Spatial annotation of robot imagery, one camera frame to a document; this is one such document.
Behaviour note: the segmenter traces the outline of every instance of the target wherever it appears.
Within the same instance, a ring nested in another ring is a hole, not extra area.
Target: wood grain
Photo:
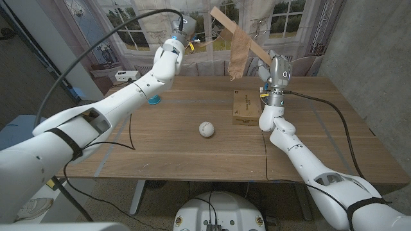
[[[286,154],[269,141],[270,133],[263,135],[258,126],[231,124],[233,90],[258,91],[261,85],[259,78],[254,77],[235,81],[230,81],[228,76],[176,77],[173,88],[161,94],[162,101],[158,105],[145,104],[134,112],[131,134],[137,150],[114,146],[98,177],[301,180]],[[358,164],[368,181],[387,185],[408,183],[407,174],[327,78],[293,77],[289,89],[329,100],[342,111]],[[109,94],[116,90],[118,88],[110,90]],[[294,124],[300,140],[327,167],[349,173],[324,125],[345,162],[356,173],[338,114],[329,105],[297,96],[285,96],[285,102],[284,118]],[[210,139],[201,137],[198,132],[203,121],[214,124],[215,134]],[[114,129],[108,141],[114,140],[119,129],[120,126]],[[129,144],[128,122],[118,142]],[[86,161],[70,166],[69,175],[93,177],[109,146],[103,145]]]

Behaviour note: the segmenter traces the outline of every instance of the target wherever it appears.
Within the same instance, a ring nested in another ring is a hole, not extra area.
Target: white ball
[[[214,126],[210,122],[203,122],[199,128],[200,134],[204,137],[210,137],[214,133]]]

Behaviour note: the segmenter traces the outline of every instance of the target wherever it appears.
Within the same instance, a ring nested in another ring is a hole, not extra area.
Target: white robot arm
[[[298,139],[295,127],[286,121],[284,89],[291,78],[291,65],[285,57],[270,52],[270,71],[259,64],[259,77],[268,83],[268,102],[259,119],[259,127],[273,131],[270,141],[285,152],[306,185],[327,222],[337,230],[410,230],[411,217],[389,207],[378,191],[358,176],[346,175],[326,167]]]
[[[183,31],[173,22],[171,39],[157,50],[146,75],[97,103],[55,114],[34,129],[33,138],[0,151],[0,223],[13,223],[19,209],[65,164],[90,157],[101,146],[90,144],[106,141],[120,121],[171,88],[195,29],[194,19],[183,21]]]

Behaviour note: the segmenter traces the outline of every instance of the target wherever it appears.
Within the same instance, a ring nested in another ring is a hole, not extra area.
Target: label on box
[[[258,125],[261,103],[258,90],[234,90],[232,123]]]

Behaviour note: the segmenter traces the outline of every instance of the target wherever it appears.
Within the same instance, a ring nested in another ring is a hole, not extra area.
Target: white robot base
[[[249,201],[231,192],[215,191],[198,195],[181,207],[174,220],[173,231],[194,230],[230,230],[230,231],[265,231],[263,217],[260,211]],[[217,225],[213,208],[216,210]]]

